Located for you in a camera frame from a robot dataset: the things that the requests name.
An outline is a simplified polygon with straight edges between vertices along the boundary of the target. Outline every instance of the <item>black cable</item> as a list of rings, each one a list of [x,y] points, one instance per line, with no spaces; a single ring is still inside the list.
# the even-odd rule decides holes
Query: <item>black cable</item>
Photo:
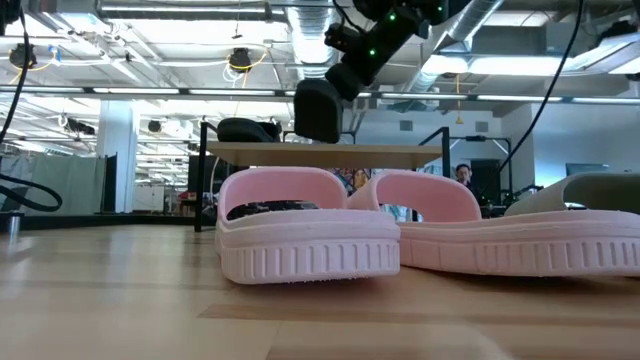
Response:
[[[2,144],[2,142],[4,141],[4,137],[7,135],[7,130],[9,130],[9,126],[11,125],[11,121],[13,120],[13,115],[15,114],[16,108],[18,107],[18,102],[20,101],[20,93],[22,93],[24,82],[27,79],[27,71],[29,70],[29,64],[31,62],[31,46],[29,45],[29,34],[27,33],[27,25],[25,23],[24,12],[22,11],[22,8],[20,8],[19,17],[20,17],[20,22],[22,23],[22,28],[24,29],[24,63],[22,64],[20,80],[18,81],[18,85],[16,86],[16,92],[13,95],[13,101],[11,102],[11,107],[9,108],[9,112],[7,113],[7,119],[4,121],[4,125],[2,126],[2,131],[0,132],[0,144]],[[42,205],[34,201],[28,200],[26,197],[15,193],[13,190],[9,189],[6,186],[0,185],[0,194],[6,195],[7,198],[19,204],[22,204],[30,209],[44,211],[44,212],[54,212],[60,209],[60,207],[62,206],[62,197],[60,197],[60,195],[56,193],[54,190],[46,186],[36,184],[31,181],[21,180],[11,176],[3,175],[3,174],[0,174],[0,180],[5,180],[14,184],[27,185],[29,187],[40,189],[46,192],[47,194],[51,195],[56,201],[56,205],[54,206]]]
[[[544,111],[544,108],[547,106],[547,103],[549,102],[549,98],[551,97],[551,94],[553,93],[553,89],[555,88],[556,83],[558,82],[558,79],[560,78],[560,74],[562,74],[562,69],[564,68],[564,64],[569,59],[569,54],[571,53],[571,49],[573,48],[573,44],[576,42],[576,37],[578,37],[578,32],[580,31],[580,24],[582,23],[582,13],[583,12],[584,12],[584,0],[578,0],[578,16],[576,17],[576,24],[575,24],[575,27],[573,29],[573,34],[571,34],[571,39],[569,40],[569,45],[567,46],[567,50],[565,50],[564,55],[562,56],[562,61],[560,61],[560,65],[558,66],[558,70],[556,71],[556,74],[553,76],[553,80],[551,81],[551,84],[549,85],[549,90],[547,90],[547,94],[545,95],[544,99],[542,100],[542,104],[540,105],[540,108],[538,109],[538,113],[533,118],[533,121],[531,122],[531,125],[529,125],[529,128],[527,129],[527,131],[522,136],[522,139],[520,139],[520,141],[518,141],[518,144],[513,148],[513,151],[511,152],[511,154],[509,154],[509,156],[507,156],[507,159],[502,163],[502,165],[500,166],[500,169],[498,169],[498,175],[500,175],[500,173],[502,173],[502,170],[504,170],[504,168],[507,167],[507,165],[509,164],[511,159],[513,159],[513,156],[518,152],[518,150],[520,150],[520,148],[522,147],[522,144],[524,144],[524,142],[527,140],[529,135],[531,135],[531,132],[533,132],[533,128],[538,123],[538,120],[540,120],[540,116],[542,115],[542,111]],[[484,189],[480,193],[480,196],[484,195],[484,193],[487,191],[487,189],[489,188],[489,186],[491,184],[492,184],[492,182],[490,181],[484,187]]]
[[[333,0],[333,6],[335,6],[336,10],[338,10],[338,13],[340,13],[340,17],[342,18],[341,25],[344,25],[344,21],[346,20],[349,23],[349,25],[351,25],[354,29],[358,30],[360,34],[364,35],[367,33],[366,31],[364,31],[363,28],[356,25],[356,23],[354,23],[351,20],[351,18],[349,18],[349,15],[347,15],[347,13],[344,11],[344,8],[342,8],[342,6],[340,6],[340,4],[338,4],[336,0]]]

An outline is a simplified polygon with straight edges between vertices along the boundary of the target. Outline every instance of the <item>ductwork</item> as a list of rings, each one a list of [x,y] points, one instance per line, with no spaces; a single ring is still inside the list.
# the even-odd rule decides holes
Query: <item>ductwork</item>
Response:
[[[502,5],[504,0],[471,0],[471,2],[451,20],[451,24],[436,41],[431,42],[433,50],[442,49],[458,42],[464,42],[480,30],[489,17]],[[405,85],[404,92],[427,92],[442,74],[419,71]]]
[[[326,3],[330,0],[300,0]],[[337,22],[336,11],[331,7],[292,7],[286,10],[292,28],[291,38],[296,62],[300,64],[326,64],[326,67],[302,67],[298,70],[300,79],[324,77],[329,66],[335,61],[335,50],[324,44],[324,32]]]

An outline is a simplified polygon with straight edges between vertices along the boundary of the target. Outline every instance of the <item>person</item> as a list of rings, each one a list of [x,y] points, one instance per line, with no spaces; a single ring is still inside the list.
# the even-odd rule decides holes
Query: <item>person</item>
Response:
[[[478,199],[479,193],[478,188],[471,182],[471,176],[473,173],[471,172],[471,167],[467,164],[460,164],[456,167],[456,177],[458,178],[458,182],[467,187],[473,193],[476,199]]]

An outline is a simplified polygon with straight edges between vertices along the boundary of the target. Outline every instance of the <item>wooden table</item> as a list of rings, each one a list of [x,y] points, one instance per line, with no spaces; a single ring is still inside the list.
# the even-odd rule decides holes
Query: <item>wooden table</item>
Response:
[[[398,276],[242,286],[213,232],[0,238],[7,360],[637,360],[640,279]]]
[[[442,156],[437,146],[210,142],[207,150],[235,166],[415,169]]]

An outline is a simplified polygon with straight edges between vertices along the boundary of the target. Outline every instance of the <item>wall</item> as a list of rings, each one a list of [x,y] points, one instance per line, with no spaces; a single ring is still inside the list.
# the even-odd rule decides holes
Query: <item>wall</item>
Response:
[[[451,112],[442,115],[439,112],[408,112],[399,114],[394,111],[375,110],[366,113],[360,131],[357,135],[357,143],[365,145],[417,145],[429,135],[443,126],[448,126],[450,136],[473,136],[476,132],[476,122],[489,123],[489,132],[481,135],[488,137],[501,136],[501,123],[499,118],[494,118],[491,112],[464,111],[461,114],[464,124],[456,124],[458,114]],[[400,131],[400,121],[413,121],[413,131]],[[428,145],[441,146],[441,137],[438,136]],[[504,153],[492,142],[469,143],[460,141],[451,150],[451,164],[469,163],[471,159],[504,159]],[[438,159],[429,165],[442,166],[442,159]]]
[[[607,164],[602,134],[535,134],[536,185],[549,186],[567,176],[566,164]]]
[[[631,83],[631,87],[621,96],[640,97],[640,83]],[[615,110],[615,116],[607,119],[620,125],[606,134],[607,163],[612,171],[640,172],[640,106],[617,106]]]
[[[515,148],[531,124],[533,119],[531,113],[531,105],[523,105],[502,118],[502,135],[511,139],[513,148]],[[532,134],[512,158],[514,191],[518,191],[535,182],[534,136],[535,134]],[[506,181],[507,172],[503,171],[503,184],[506,183]]]
[[[629,90],[621,97],[633,97]],[[539,105],[532,107],[532,116]],[[536,185],[566,177],[566,164],[640,171],[640,112],[632,106],[548,105],[534,130]]]

